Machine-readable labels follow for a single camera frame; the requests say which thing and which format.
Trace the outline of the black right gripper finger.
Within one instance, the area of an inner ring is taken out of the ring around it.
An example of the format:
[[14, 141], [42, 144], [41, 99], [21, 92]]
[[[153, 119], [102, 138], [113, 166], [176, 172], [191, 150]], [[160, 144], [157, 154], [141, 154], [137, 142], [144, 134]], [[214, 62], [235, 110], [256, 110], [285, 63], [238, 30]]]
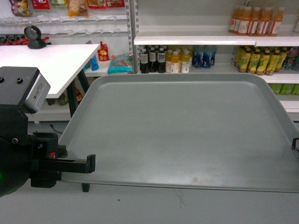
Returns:
[[299, 158], [299, 138], [294, 138], [292, 140], [291, 150], [296, 158]]

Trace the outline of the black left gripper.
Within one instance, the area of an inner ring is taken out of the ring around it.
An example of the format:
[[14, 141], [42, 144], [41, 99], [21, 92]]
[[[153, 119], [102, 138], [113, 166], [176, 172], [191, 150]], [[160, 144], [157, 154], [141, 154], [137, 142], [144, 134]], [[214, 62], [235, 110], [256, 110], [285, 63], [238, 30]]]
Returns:
[[[27, 180], [35, 188], [52, 188], [61, 172], [90, 174], [95, 171], [96, 155], [86, 159], [65, 158], [65, 146], [55, 133], [28, 134], [28, 118], [16, 105], [0, 106], [0, 195], [6, 196]], [[41, 161], [57, 161], [56, 169], [39, 168]]]

